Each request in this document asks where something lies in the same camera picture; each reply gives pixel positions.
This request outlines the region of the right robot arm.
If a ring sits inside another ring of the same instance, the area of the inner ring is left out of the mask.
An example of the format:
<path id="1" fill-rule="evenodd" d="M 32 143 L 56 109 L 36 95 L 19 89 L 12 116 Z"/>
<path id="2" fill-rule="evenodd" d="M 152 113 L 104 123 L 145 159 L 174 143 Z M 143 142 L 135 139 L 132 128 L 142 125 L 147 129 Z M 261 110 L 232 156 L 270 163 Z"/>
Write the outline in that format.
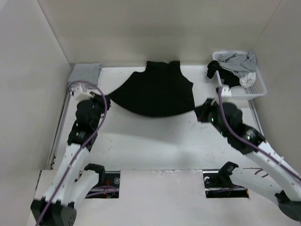
<path id="1" fill-rule="evenodd" d="M 248 188 L 272 201 L 290 219 L 300 222 L 300 175 L 273 150 L 259 131 L 243 123 L 242 111 L 233 103 L 216 102 L 211 98 L 194 111 L 199 122 L 211 123 L 232 148 L 255 162 L 272 178 L 269 182 L 244 173 L 236 163 L 228 161 L 210 178 L 210 182 L 222 188 Z"/>

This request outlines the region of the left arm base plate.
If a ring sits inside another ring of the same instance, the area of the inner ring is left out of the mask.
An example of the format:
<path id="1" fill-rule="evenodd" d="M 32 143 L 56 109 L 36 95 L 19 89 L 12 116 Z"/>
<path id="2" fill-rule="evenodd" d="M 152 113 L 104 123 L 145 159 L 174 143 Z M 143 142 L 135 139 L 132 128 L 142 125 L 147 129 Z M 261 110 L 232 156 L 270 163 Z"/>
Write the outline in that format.
<path id="1" fill-rule="evenodd" d="M 108 171 L 86 195 L 88 199 L 117 199 L 119 198 L 120 171 Z"/>

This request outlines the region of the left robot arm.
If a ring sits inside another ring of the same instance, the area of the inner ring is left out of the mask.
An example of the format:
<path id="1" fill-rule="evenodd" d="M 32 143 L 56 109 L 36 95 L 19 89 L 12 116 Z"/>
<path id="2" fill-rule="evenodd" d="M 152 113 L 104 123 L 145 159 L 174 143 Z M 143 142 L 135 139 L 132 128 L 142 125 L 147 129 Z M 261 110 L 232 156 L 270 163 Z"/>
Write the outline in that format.
<path id="1" fill-rule="evenodd" d="M 41 199 L 32 201 L 36 225 L 74 225 L 78 207 L 92 187 L 105 184 L 104 166 L 86 163 L 86 160 L 110 106 L 108 96 L 97 94 L 78 102 L 76 120 L 54 180 Z"/>

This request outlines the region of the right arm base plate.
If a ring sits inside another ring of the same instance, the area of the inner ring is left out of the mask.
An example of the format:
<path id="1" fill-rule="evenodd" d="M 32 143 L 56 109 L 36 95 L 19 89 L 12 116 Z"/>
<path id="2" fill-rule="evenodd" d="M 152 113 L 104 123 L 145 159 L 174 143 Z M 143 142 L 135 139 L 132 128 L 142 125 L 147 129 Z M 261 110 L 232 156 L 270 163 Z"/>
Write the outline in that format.
<path id="1" fill-rule="evenodd" d="M 220 179 L 217 172 L 203 174 L 206 198 L 249 198 L 248 189 L 235 185 L 229 178 Z"/>

